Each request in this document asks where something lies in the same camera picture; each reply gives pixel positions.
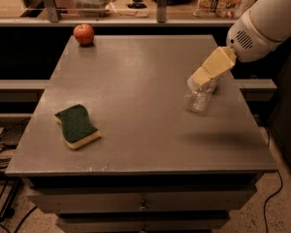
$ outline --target transparent container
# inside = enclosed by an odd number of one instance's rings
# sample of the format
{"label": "transparent container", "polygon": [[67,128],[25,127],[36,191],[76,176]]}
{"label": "transparent container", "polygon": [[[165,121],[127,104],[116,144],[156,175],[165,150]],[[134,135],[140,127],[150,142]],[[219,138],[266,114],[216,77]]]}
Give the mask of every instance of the transparent container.
{"label": "transparent container", "polygon": [[218,82],[219,79],[214,79],[196,90],[188,88],[184,95],[184,101],[188,109],[194,113],[202,112],[208,106]]}

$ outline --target floor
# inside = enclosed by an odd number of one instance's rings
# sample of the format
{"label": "floor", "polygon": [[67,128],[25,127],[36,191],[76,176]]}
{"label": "floor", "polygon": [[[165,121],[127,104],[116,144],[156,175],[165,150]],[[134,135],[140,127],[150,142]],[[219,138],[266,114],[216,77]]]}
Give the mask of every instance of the floor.
{"label": "floor", "polygon": [[[268,142],[268,133],[264,127],[260,127],[261,134]],[[276,144],[274,137],[270,138],[270,150],[273,154],[280,175],[283,180],[283,188],[281,192],[269,200],[266,207],[266,217],[270,233],[291,233],[291,170],[281,151]],[[3,187],[3,182],[0,182],[0,191]],[[269,196],[274,194],[280,188],[280,178],[278,173],[266,174],[257,183],[258,192],[246,203],[241,210],[232,211],[230,213],[231,220],[228,221],[221,229],[213,230],[212,233],[262,233],[266,232],[266,224],[263,215],[264,203]],[[11,233],[15,232],[18,224],[25,215],[34,208],[26,198],[27,187],[23,186],[19,191],[14,203],[15,214],[11,218],[7,218],[2,222]],[[21,225],[18,233],[62,233],[55,226],[56,216],[45,215],[39,209],[35,210]],[[0,227],[0,233],[8,231]]]}

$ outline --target drawer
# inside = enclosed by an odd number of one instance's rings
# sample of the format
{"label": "drawer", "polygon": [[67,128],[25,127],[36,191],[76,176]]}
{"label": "drawer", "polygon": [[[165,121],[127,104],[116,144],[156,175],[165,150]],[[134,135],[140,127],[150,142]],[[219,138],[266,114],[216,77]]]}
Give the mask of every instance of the drawer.
{"label": "drawer", "polygon": [[60,217],[56,225],[66,233],[192,232],[220,228],[229,220],[224,212],[97,214]]}
{"label": "drawer", "polygon": [[28,198],[44,213],[122,213],[230,211],[239,209],[256,192],[246,189],[210,190],[197,187],[139,189],[30,189]]}

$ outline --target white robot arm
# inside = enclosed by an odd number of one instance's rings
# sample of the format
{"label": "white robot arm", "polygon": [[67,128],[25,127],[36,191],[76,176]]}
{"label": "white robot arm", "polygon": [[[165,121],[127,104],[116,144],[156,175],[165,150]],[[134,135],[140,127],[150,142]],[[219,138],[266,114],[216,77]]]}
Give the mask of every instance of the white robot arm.
{"label": "white robot arm", "polygon": [[240,62],[266,56],[291,36],[291,0],[257,0],[231,27],[226,44]]}

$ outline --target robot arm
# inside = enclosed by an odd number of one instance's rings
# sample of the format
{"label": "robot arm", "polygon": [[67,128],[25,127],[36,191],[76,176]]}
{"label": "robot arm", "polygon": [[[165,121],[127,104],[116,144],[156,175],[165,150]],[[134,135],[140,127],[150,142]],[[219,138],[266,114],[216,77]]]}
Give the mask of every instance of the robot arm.
{"label": "robot arm", "polygon": [[215,50],[188,79],[191,90],[233,68],[236,58],[251,62],[266,56],[291,36],[291,0],[258,0],[230,28],[226,45]]}

